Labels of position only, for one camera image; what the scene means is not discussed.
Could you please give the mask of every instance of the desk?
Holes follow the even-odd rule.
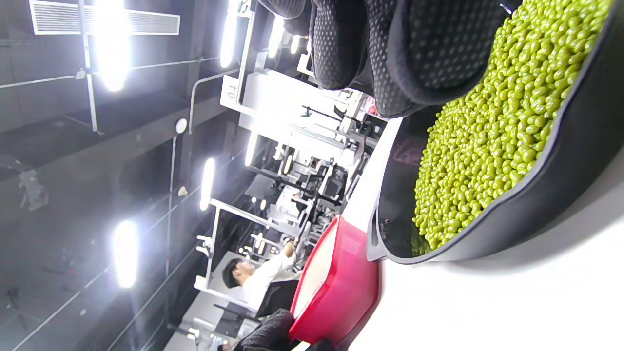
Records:
[[[362,230],[399,124],[388,123],[345,208]],[[349,349],[624,350],[624,151],[549,227],[483,259],[383,261],[381,300]]]

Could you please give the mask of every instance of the man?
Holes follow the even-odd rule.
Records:
[[[286,243],[284,249],[259,268],[241,259],[231,260],[223,270],[223,281],[228,288],[243,287],[247,304],[258,310],[265,298],[269,284],[278,280],[298,279],[299,274],[290,270],[295,261],[295,245]]]

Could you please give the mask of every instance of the red bowl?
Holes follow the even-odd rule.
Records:
[[[342,342],[376,305],[379,263],[366,259],[366,233],[337,216],[312,251],[290,312],[289,338]]]

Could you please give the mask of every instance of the air vent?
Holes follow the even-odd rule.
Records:
[[[77,4],[31,0],[32,27],[36,35],[80,34],[80,14]],[[180,16],[145,11],[126,10],[132,35],[176,36],[180,34]],[[85,6],[87,32],[92,32],[93,6]]]

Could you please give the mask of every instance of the dark gray bowl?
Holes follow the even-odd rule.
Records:
[[[368,259],[387,257],[400,264],[427,260],[475,259],[533,237],[576,200],[606,168],[624,142],[624,6],[615,0],[597,45],[571,96],[560,109],[543,156],[512,190],[446,245],[412,253],[415,164],[437,108],[403,120],[386,165]]]

